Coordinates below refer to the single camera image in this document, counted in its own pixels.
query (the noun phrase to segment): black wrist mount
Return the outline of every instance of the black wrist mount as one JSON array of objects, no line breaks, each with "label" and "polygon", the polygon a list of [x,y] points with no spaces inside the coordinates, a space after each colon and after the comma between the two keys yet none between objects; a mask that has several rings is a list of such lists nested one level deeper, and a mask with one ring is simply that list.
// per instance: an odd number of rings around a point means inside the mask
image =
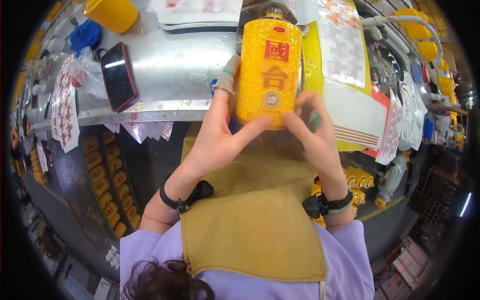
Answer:
[{"label": "black wrist mount", "polygon": [[185,202],[183,202],[180,198],[178,201],[173,201],[170,199],[167,194],[165,194],[165,183],[167,179],[172,174],[168,174],[163,181],[163,184],[160,188],[160,198],[162,201],[170,206],[171,208],[175,209],[179,214],[183,214],[190,209],[190,207],[195,203],[195,201],[213,195],[213,186],[208,183],[206,180],[202,180],[193,189],[193,192],[187,198]]},{"label": "black wrist mount", "polygon": [[327,201],[327,198],[322,193],[320,195],[316,194],[305,200],[302,205],[303,209],[307,214],[314,218],[318,219],[320,216],[326,216],[329,209],[341,209],[350,203],[353,199],[353,193],[349,189],[348,194],[342,200],[336,201]]}]

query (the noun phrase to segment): round emblem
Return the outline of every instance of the round emblem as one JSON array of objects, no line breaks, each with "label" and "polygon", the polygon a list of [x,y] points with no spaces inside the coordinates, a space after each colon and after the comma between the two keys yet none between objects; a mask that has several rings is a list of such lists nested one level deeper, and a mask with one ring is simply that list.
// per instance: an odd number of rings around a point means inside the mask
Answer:
[{"label": "round emblem", "polygon": [[277,92],[267,92],[264,96],[264,103],[268,108],[277,107],[280,103],[280,95]]}]

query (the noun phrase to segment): yellow apron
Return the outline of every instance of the yellow apron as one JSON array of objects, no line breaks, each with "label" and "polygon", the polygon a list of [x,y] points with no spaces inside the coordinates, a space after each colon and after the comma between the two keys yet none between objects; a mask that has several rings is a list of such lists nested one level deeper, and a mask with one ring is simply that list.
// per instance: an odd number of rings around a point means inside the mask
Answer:
[{"label": "yellow apron", "polygon": [[[182,161],[200,125],[190,127]],[[197,201],[181,218],[183,259],[191,275],[224,270],[323,286],[322,242],[301,205],[310,196],[313,169],[288,159],[302,153],[300,143],[276,137],[263,134],[230,165],[204,177],[214,195]],[[304,160],[303,154],[298,158]]]}]

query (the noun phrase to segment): smartphone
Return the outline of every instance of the smartphone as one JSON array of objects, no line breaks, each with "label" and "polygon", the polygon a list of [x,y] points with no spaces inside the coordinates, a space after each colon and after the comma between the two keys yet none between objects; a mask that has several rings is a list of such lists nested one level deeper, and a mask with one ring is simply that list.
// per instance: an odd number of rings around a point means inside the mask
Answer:
[{"label": "smartphone", "polygon": [[100,59],[103,82],[113,111],[122,110],[137,97],[125,44],[119,42]]}]

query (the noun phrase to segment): yellow liquor bottle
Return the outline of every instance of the yellow liquor bottle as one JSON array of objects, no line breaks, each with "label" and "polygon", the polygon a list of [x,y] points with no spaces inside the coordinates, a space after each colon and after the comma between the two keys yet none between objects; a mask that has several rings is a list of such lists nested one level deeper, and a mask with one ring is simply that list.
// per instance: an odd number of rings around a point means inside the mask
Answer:
[{"label": "yellow liquor bottle", "polygon": [[270,130],[285,127],[284,112],[293,110],[301,55],[301,31],[282,18],[277,7],[245,24],[241,50],[237,117],[246,124],[270,116]]}]

